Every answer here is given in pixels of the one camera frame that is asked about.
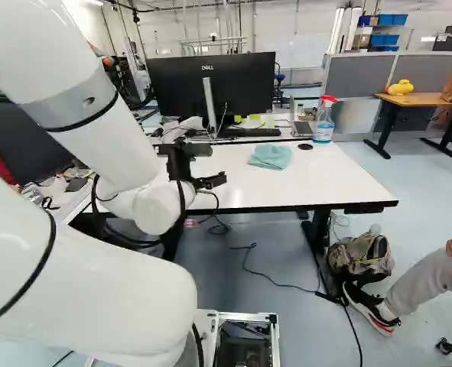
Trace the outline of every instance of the black and white sneaker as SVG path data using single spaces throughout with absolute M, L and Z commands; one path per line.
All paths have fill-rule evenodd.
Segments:
M 394 328 L 401 325 L 398 317 L 393 320 L 384 320 L 382 318 L 377 305 L 384 301 L 383 298 L 367 294 L 356 285 L 346 282 L 343 283 L 343 293 L 351 305 L 383 336 L 391 336 L 394 333 Z

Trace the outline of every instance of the yellow object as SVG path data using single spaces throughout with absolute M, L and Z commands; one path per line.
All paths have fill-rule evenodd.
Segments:
M 413 86 L 407 79 L 401 79 L 399 80 L 399 83 L 392 84 L 390 87 L 385 88 L 385 92 L 393 96 L 403 96 L 413 90 L 415 90 L 415 86 Z

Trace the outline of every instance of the person's leg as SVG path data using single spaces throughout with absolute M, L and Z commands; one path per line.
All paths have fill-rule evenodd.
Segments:
M 389 289 L 383 303 L 399 317 L 415 312 L 420 304 L 447 291 L 452 292 L 452 256 L 440 248 L 406 271 Z
M 420 304 L 452 291 L 452 255 L 441 248 L 406 271 L 385 299 L 373 297 L 352 284 L 344 284 L 348 301 L 384 336 L 400 325 L 399 316 L 415 312 Z

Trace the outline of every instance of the cardboard box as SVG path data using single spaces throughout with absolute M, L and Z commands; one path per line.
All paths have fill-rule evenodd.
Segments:
M 379 16 L 378 15 L 370 17 L 369 25 L 377 25 L 378 23 L 379 23 Z
M 358 50 L 359 48 L 367 48 L 370 42 L 370 34 L 355 34 L 353 38 L 353 49 Z

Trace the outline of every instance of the blue cloth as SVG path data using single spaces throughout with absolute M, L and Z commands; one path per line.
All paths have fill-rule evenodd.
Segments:
M 291 156 L 292 151 L 289 147 L 277 147 L 272 144 L 258 145 L 248 164 L 281 171 L 287 167 Z

